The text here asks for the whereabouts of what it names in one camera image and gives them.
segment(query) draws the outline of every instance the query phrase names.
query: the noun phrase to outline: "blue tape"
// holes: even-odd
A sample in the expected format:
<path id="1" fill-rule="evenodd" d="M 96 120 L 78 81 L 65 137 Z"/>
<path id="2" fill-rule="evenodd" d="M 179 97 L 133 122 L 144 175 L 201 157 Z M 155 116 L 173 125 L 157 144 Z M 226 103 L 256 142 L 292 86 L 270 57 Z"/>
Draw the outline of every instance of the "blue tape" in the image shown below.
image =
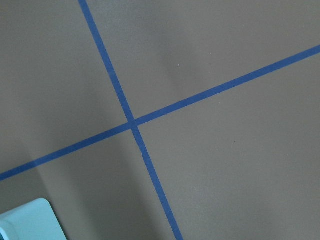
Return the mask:
<path id="1" fill-rule="evenodd" d="M 88 147 L 92 144 L 96 144 L 102 140 L 108 139 L 114 135 L 120 134 L 124 131 L 127 131 L 130 129 L 130 126 L 128 123 L 122 124 L 120 126 L 117 126 L 115 128 L 112 128 L 108 131 L 102 132 L 98 135 L 89 137 L 83 141 L 77 142 L 71 146 L 65 147 L 63 149 L 60 149 L 58 151 L 55 151 L 53 153 L 50 153 L 46 156 L 40 157 L 36 160 L 30 161 L 24 165 L 18 166 L 16 168 L 13 168 L 9 171 L 3 172 L 0 174 L 0 181 L 3 181 L 5 179 L 11 178 L 13 176 L 16 176 L 18 174 L 21 174 L 25 171 L 28 171 L 30 169 L 36 168 L 38 166 L 41 166 L 43 164 L 46 164 L 48 162 L 51 162 L 55 159 L 61 158 L 65 155 L 71 154 L 75 151 L 78 151 L 80 149 L 83 149 L 85 147 Z"/>
<path id="2" fill-rule="evenodd" d="M 111 59 L 110 59 L 109 54 L 107 52 L 107 49 L 104 45 L 104 42 L 101 38 L 101 35 L 98 31 L 98 28 L 97 28 L 96 23 L 93 19 L 93 16 L 90 12 L 88 4 L 87 4 L 86 0 L 78 0 L 78 2 L 81 6 L 82 12 L 83 12 L 84 17 L 87 21 L 87 24 L 89 26 L 89 29 L 91 31 L 91 34 L 92 34 L 93 39 L 95 41 L 95 44 L 99 50 L 99 53 L 101 55 L 102 61 L 105 66 L 105 69 L 107 70 L 107 72 L 109 74 L 109 77 L 110 77 L 111 82 L 113 84 L 114 90 L 119 98 L 119 101 L 120 101 L 120 104 L 121 104 L 122 109 L 124 111 L 124 114 L 126 116 L 126 119 L 127 119 L 128 123 L 130 124 L 130 128 L 132 130 L 134 139 L 135 139 L 137 145 L 139 146 L 143 161 L 144 161 L 145 166 L 148 170 L 148 173 L 149 173 L 149 176 L 152 180 L 155 191 L 158 194 L 158 197 L 159 197 L 159 200 L 162 204 L 165 215 L 166 215 L 166 217 L 169 221 L 169 224 L 172 228 L 173 234 L 177 240 L 183 240 L 178 223 L 177 223 L 175 216 L 171 210 L 171 207 L 169 205 L 165 191 L 160 183 L 156 169 L 152 163 L 152 160 L 151 160 L 150 155 L 148 153 L 147 147 L 146 147 L 144 140 L 142 138 L 142 135 L 139 131 L 138 125 L 136 124 L 136 121 L 135 121 L 133 113 L 130 109 L 129 103 L 128 103 L 127 98 L 125 96 L 125 93 L 120 85 L 116 71 L 112 65 Z"/>
<path id="3" fill-rule="evenodd" d="M 306 51 L 300 52 L 300 53 L 293 55 L 291 57 L 285 58 L 285 59 L 278 61 L 276 63 L 273 63 L 271 65 L 265 66 L 259 70 L 253 71 L 247 75 L 238 77 L 238 78 L 231 80 L 231 81 L 228 81 L 228 82 L 221 84 L 219 86 L 213 87 L 213 88 L 206 90 L 204 92 L 201 92 L 197 95 L 188 97 L 188 98 L 181 100 L 179 102 L 176 102 L 172 105 L 166 106 L 162 109 L 159 109 L 157 111 L 149 113 L 145 116 L 139 117 L 135 120 L 135 122 L 138 126 L 141 124 L 145 124 L 145 123 L 150 122 L 154 119 L 160 118 L 161 116 L 170 114 L 170 113 L 177 111 L 179 109 L 182 109 L 186 106 L 197 103 L 201 100 L 207 99 L 207 98 L 212 97 L 214 95 L 220 94 L 224 91 L 227 91 L 229 89 L 237 87 L 241 84 L 247 83 L 247 82 L 252 81 L 254 79 L 257 79 L 259 77 L 262 77 L 264 75 L 267 75 L 267 74 L 272 73 L 274 71 L 277 71 L 279 69 L 285 68 L 291 64 L 294 64 L 294 63 L 299 62 L 301 60 L 304 60 L 306 58 L 312 57 L 312 56 L 319 54 L 319 53 L 320 53 L 320 45 L 315 46 L 313 48 L 310 48 Z"/>

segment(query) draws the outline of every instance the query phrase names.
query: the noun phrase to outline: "light blue object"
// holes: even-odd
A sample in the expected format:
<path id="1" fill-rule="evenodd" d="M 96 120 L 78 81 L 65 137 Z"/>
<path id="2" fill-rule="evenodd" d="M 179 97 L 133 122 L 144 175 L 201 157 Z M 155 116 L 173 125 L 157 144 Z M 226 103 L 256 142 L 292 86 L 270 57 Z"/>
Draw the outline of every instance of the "light blue object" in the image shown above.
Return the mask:
<path id="1" fill-rule="evenodd" d="M 0 215 L 0 240 L 67 240 L 50 203 L 39 198 Z"/>

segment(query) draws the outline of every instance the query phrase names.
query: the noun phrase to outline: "turquoise plastic container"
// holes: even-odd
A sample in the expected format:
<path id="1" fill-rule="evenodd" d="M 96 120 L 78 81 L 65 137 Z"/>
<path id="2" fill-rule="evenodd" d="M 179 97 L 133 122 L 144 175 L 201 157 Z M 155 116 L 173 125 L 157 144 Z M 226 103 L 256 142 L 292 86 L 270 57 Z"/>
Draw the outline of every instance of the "turquoise plastic container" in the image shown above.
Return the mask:
<path id="1" fill-rule="evenodd" d="M 0 215 L 0 240 L 67 240 L 50 203 L 39 198 Z"/>

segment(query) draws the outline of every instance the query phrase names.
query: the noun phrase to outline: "gray surface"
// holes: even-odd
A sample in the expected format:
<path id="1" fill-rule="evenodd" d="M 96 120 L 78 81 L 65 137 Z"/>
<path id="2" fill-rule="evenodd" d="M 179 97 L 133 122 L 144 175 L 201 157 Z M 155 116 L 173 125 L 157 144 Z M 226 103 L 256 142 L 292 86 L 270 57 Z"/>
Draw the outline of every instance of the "gray surface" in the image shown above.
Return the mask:
<path id="1" fill-rule="evenodd" d="M 318 0 L 88 4 L 136 118 L 319 44 Z"/>
<path id="2" fill-rule="evenodd" d="M 0 2 L 1 171 L 126 122 L 76 1 Z"/>
<path id="3" fill-rule="evenodd" d="M 184 239 L 320 238 L 319 63 L 140 127 Z"/>
<path id="4" fill-rule="evenodd" d="M 134 116 L 319 43 L 320 1 L 89 0 Z M 0 172 L 126 122 L 77 1 L 0 1 Z M 320 238 L 320 57 L 140 126 L 185 240 Z M 173 240 L 130 131 L 0 181 L 70 240 Z"/>
<path id="5" fill-rule="evenodd" d="M 174 236 L 130 131 L 0 182 L 0 213 L 50 201 L 69 240 Z"/>

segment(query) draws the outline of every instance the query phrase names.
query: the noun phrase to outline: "floor tile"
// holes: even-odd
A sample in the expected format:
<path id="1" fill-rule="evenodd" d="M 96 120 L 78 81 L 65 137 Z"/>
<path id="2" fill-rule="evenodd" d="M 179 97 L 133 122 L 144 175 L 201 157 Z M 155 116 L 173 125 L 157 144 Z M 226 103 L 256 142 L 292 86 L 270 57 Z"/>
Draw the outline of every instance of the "floor tile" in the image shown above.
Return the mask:
<path id="1" fill-rule="evenodd" d="M 319 64 L 140 126 L 185 240 L 320 238 Z"/>
<path id="2" fill-rule="evenodd" d="M 319 44 L 319 1 L 88 4 L 136 118 Z"/>
<path id="3" fill-rule="evenodd" d="M 0 3 L 1 172 L 126 122 L 76 1 Z"/>
<path id="4" fill-rule="evenodd" d="M 46 198 L 77 240 L 173 240 L 130 131 L 0 182 L 0 213 Z"/>

